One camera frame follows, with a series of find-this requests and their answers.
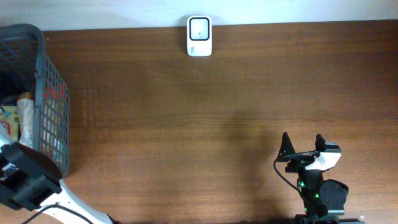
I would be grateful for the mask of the yellow snack bag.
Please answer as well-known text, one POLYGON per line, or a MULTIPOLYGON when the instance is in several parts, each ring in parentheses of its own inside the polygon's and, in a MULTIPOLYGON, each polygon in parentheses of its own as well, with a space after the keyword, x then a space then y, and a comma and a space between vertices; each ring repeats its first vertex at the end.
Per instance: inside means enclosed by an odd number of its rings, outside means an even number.
POLYGON ((17 106, 1 105, 1 129, 10 135, 10 137, 19 140, 19 116, 17 106))

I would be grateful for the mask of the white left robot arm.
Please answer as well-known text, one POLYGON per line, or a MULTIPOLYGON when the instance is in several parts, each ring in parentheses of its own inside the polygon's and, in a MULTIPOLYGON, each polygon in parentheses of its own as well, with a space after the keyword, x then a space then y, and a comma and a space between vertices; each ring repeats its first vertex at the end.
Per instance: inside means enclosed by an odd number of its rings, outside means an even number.
POLYGON ((49 157, 4 133, 1 133, 1 203, 13 210, 35 210, 25 223, 41 214, 67 224, 118 222, 77 197, 49 157))

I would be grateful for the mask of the white tube with gold cap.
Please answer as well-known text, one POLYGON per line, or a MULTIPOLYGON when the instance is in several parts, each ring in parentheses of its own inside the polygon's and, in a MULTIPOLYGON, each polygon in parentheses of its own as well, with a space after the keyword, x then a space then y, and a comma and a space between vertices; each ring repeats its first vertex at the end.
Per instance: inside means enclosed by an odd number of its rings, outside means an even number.
POLYGON ((34 101, 30 93, 21 93, 17 97, 17 114, 21 131, 19 143, 33 148, 34 101))

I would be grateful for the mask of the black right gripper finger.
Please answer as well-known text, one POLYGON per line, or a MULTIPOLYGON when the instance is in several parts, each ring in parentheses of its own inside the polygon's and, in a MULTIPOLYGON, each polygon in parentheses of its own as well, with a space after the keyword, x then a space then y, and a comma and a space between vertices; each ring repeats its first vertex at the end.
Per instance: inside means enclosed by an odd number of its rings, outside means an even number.
POLYGON ((319 152, 324 152, 325 151, 325 139, 321 134, 316 135, 316 140, 315 140, 315 150, 319 152))
POLYGON ((277 155, 277 162, 286 162, 291 160, 291 157, 295 154, 295 149, 293 147, 292 141, 289 138, 287 132, 282 135, 282 142, 280 145, 279 153, 277 155))

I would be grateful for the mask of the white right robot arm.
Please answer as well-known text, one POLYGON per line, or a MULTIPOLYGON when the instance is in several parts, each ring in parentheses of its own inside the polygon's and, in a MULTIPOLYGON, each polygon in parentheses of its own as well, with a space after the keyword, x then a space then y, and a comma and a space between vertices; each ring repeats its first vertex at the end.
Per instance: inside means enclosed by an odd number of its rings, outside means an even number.
POLYGON ((273 168, 277 175, 298 192, 303 200, 305 213, 294 217, 294 223, 362 223, 358 218, 342 219, 349 187, 337 180, 323 178, 341 157, 341 149, 335 142, 316 135, 315 150, 296 152, 287 132, 282 141, 273 168))

